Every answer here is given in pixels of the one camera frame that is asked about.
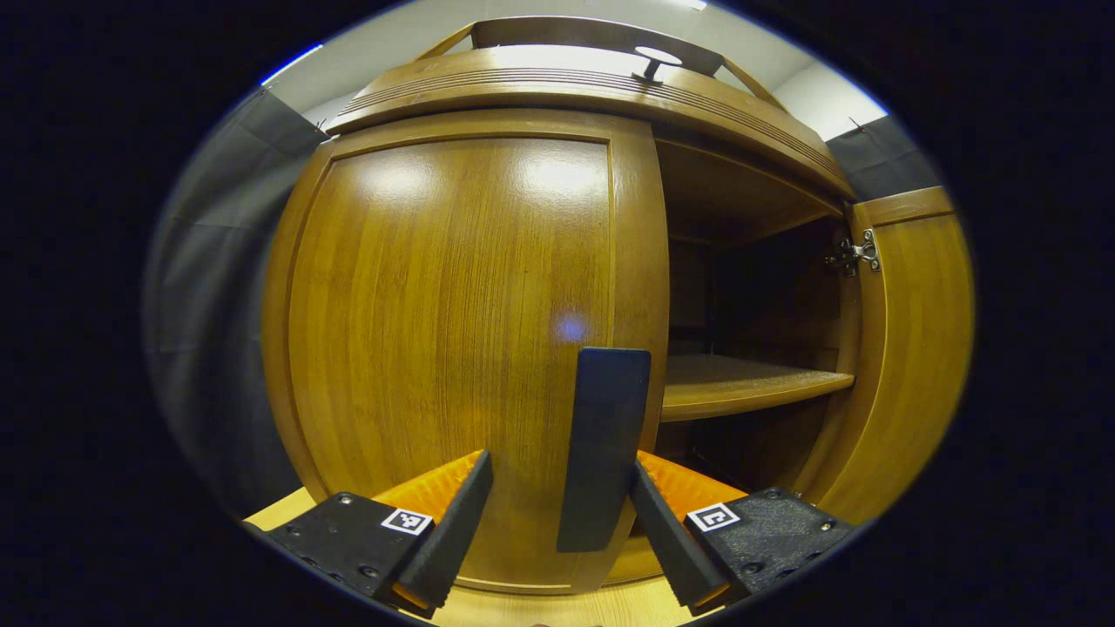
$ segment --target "wooden floor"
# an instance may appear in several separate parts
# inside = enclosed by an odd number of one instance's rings
[[[302,488],[246,520],[270,531],[312,507],[313,499]],[[658,576],[569,596],[508,595],[454,586],[445,607],[427,623],[444,627],[673,627],[690,620],[692,616],[678,606],[666,578]]]

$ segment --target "wooden cabinet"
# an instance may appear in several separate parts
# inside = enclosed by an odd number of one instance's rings
[[[669,271],[650,126],[580,112],[433,115],[321,147],[283,215],[265,311],[283,442],[318,500],[374,495],[477,448],[495,483],[463,582],[599,587],[554,549],[578,350],[652,354]]]
[[[372,496],[488,448],[459,585],[660,572],[630,507],[605,549],[555,550],[576,355],[601,346],[651,353],[641,448],[851,522],[881,513],[940,440],[971,349],[944,193],[850,204],[815,133],[711,77],[730,61],[677,45],[682,67],[647,84],[623,37],[574,46],[546,19],[479,22],[479,48],[437,56],[463,29],[377,78],[291,196],[263,347],[309,495]],[[604,31],[644,37],[621,27]],[[879,271],[826,264],[869,229]]]

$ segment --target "cabinet top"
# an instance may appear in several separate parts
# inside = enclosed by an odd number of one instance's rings
[[[444,56],[469,36],[472,50]],[[680,62],[648,71],[649,59],[637,56],[637,47]],[[752,93],[714,78],[721,67]],[[327,131],[337,135],[416,115],[523,106],[598,110],[695,132],[854,199],[821,137],[741,68],[682,39],[604,20],[518,17],[467,25],[372,80]]]

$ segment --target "open cabinet door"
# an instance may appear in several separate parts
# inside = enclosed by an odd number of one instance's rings
[[[797,490],[853,523],[881,514],[929,461],[952,418],[972,350],[975,293],[960,223],[942,187],[856,204],[880,268],[859,261],[855,386],[834,395]]]

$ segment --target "wood grain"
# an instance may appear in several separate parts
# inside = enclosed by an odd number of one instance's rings
[[[467,112],[343,136],[331,158],[307,173],[313,201],[288,208],[304,225],[287,248],[284,431],[328,492],[363,495],[488,448],[495,485],[462,577],[595,588],[633,512],[608,551],[556,553],[563,443],[576,351],[617,346],[652,354],[640,445],[653,446],[669,287],[649,126]]]
[[[429,50],[426,50],[421,55],[415,57],[415,60],[420,61],[423,59],[428,59],[432,57],[440,57],[442,55],[448,52],[449,50],[453,49],[454,46],[460,44],[462,41],[464,41],[466,37],[472,35],[473,27],[475,26],[476,22],[472,22],[460,27],[459,29],[454,31],[453,35],[435,44]]]
[[[544,45],[421,59],[376,78],[328,132],[343,134],[405,117],[476,107],[593,109],[718,137],[825,193],[854,197],[821,137],[789,114],[685,68],[660,68],[662,85],[631,78],[644,65],[623,52]]]
[[[657,139],[666,215],[676,235],[743,245],[821,218],[838,206],[777,176],[696,146]]]
[[[720,59],[724,62],[724,67],[731,73],[731,76],[735,76],[740,83],[747,86],[747,88],[752,90],[752,94],[755,94],[755,96],[759,99],[770,103],[782,110],[786,110],[786,107],[778,102],[778,98],[775,98],[774,94],[767,91],[767,88],[763,87],[763,85],[758,80],[755,80],[752,75],[744,71],[744,68],[737,66],[727,57],[720,57]]]
[[[925,187],[863,203],[866,220],[873,226],[898,224],[952,213],[944,187]]]
[[[503,595],[455,586],[445,607],[429,623],[445,627],[675,627],[691,620],[689,610],[678,606],[666,578],[658,576],[555,597]]]
[[[852,375],[719,355],[676,355],[666,365],[662,422],[785,405],[850,387]]]
[[[794,187],[799,193],[813,196],[816,201],[830,206],[834,212],[834,218],[840,214],[840,220],[845,221],[845,208],[850,205],[842,194],[837,194],[824,185],[817,185],[809,177],[802,176],[794,168],[787,168],[777,161],[767,158],[762,153],[748,148],[746,144],[725,139],[723,136],[698,133],[692,128],[666,122],[652,120],[651,129],[655,133],[656,143],[679,144],[760,171],[767,176],[776,179],[782,185]]]
[[[874,226],[882,272],[860,272],[863,335],[856,385],[805,498],[853,523],[882,513],[930,459],[963,389],[973,335],[971,262],[948,196],[922,190],[855,205]],[[920,204],[927,218],[882,226],[873,214]]]

